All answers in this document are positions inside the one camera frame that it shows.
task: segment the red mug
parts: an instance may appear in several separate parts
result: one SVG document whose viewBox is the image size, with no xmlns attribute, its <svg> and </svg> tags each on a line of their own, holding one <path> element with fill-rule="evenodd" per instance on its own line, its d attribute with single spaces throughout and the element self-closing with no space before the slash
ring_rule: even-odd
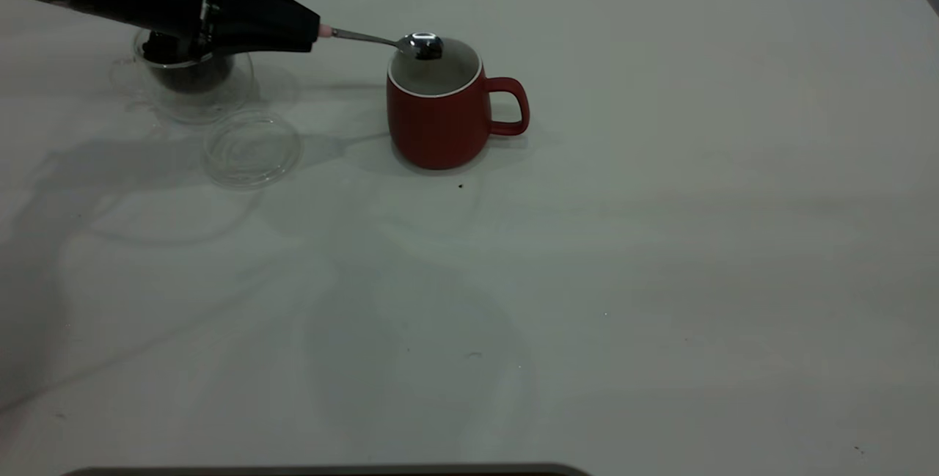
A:
<svg viewBox="0 0 939 476">
<path fill-rule="evenodd" d="M 490 92 L 509 92 L 522 111 L 518 122 L 494 122 Z M 529 125 L 522 84 L 486 78 L 469 45 L 443 40 L 443 57 L 419 61 L 402 53 L 388 66 L 388 125 L 398 151 L 420 168 L 456 168 L 472 161 L 489 135 L 521 135 Z"/>
</svg>

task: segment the glass cup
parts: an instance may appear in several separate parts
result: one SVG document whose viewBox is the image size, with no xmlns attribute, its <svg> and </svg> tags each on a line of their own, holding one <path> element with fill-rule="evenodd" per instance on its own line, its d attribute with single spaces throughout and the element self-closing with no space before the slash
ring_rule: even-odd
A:
<svg viewBox="0 0 939 476">
<path fill-rule="evenodd" d="M 158 111 L 185 124 L 209 124 L 238 111 L 248 101 L 255 71 L 247 54 L 209 53 L 177 64 L 158 64 L 144 58 L 148 38 L 150 31 L 145 29 L 134 36 L 139 86 L 130 91 L 150 101 Z"/>
</svg>

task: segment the mug rim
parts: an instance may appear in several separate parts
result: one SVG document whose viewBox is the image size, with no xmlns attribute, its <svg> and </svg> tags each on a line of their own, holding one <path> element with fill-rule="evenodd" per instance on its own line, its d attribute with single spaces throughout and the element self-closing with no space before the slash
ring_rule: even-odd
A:
<svg viewBox="0 0 939 476">
<path fill-rule="evenodd" d="M 463 45 L 466 45 L 467 48 L 473 52 L 473 56 L 476 57 L 476 62 L 478 62 L 479 64 L 476 66 L 476 74 L 473 75 L 473 77 L 468 82 L 461 85 L 459 88 L 453 89 L 453 91 L 449 91 L 449 92 L 442 92 L 442 94 L 439 94 L 439 95 L 421 95 L 419 92 L 413 92 L 413 91 L 410 91 L 410 89 L 405 89 L 401 87 L 401 84 L 399 84 L 398 81 L 396 81 L 395 76 L 392 75 L 392 65 L 395 64 L 395 58 L 398 57 L 398 53 L 401 51 L 395 51 L 395 54 L 392 55 L 392 58 L 388 62 L 388 79 L 392 81 L 392 84 L 394 84 L 396 88 L 398 88 L 398 91 L 403 92 L 405 95 L 417 96 L 417 98 L 446 98 L 447 96 L 453 96 L 453 95 L 458 94 L 459 92 L 466 91 L 466 89 L 470 88 L 470 85 L 473 85 L 474 83 L 476 83 L 479 77 L 482 76 L 483 58 L 480 58 L 479 53 L 476 52 L 476 49 L 473 48 L 472 45 L 467 44 L 464 41 L 460 41 L 460 40 L 457 40 L 457 41 L 459 41 Z"/>
</svg>

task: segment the dark contents in glass jar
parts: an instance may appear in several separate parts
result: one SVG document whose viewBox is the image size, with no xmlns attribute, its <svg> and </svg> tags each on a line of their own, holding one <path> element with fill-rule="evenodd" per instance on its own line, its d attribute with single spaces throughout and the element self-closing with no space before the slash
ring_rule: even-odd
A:
<svg viewBox="0 0 939 476">
<path fill-rule="evenodd" d="M 179 40 L 173 36 L 151 32 L 143 45 L 144 59 L 152 64 L 175 65 L 190 62 L 179 52 Z M 201 95 L 222 85 L 235 66 L 232 56 L 202 56 L 190 65 L 159 68 L 150 67 L 151 74 L 164 87 L 184 95 Z"/>
</svg>

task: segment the table surface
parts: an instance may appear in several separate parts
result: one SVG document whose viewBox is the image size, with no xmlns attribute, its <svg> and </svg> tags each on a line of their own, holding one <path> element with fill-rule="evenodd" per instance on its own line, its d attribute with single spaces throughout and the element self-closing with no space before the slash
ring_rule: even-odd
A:
<svg viewBox="0 0 939 476">
<path fill-rule="evenodd" d="M 299 1 L 469 42 L 529 132 L 421 172 L 386 48 L 259 53 L 302 165 L 225 191 L 131 29 L 0 0 L 0 473 L 939 470 L 925 0 Z"/>
</svg>

